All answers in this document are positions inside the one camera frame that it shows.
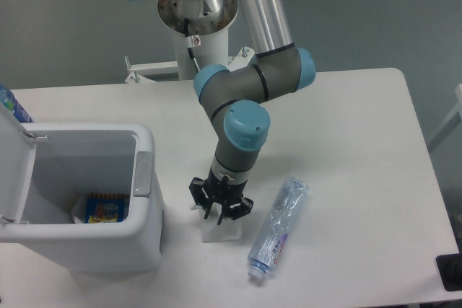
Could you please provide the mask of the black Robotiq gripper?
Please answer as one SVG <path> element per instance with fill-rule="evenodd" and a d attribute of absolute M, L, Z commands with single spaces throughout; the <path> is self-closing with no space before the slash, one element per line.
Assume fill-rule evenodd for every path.
<path fill-rule="evenodd" d="M 194 177 L 188 188 L 194 203 L 203 209 L 204 219 L 209 218 L 214 203 L 222 205 L 217 222 L 220 225 L 224 219 L 237 220 L 252 211 L 253 200 L 243 197 L 246 184 L 246 180 L 240 184 L 232 184 L 231 179 L 218 178 L 210 170 L 206 180 Z"/>

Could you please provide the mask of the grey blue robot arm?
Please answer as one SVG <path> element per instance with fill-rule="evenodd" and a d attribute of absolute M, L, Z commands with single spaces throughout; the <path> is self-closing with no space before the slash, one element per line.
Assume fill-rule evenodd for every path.
<path fill-rule="evenodd" d="M 193 37 L 222 31 L 239 9 L 253 41 L 254 63 L 234 71 L 199 63 Z M 218 137 L 209 175 L 192 179 L 191 195 L 206 213 L 218 204 L 220 219 L 239 219 L 252 210 L 243 191 L 268 136 L 263 104 L 312 84 L 315 64 L 307 50 L 295 46 L 282 0 L 159 0 L 158 11 L 182 36 L 195 74 L 193 88 Z"/>

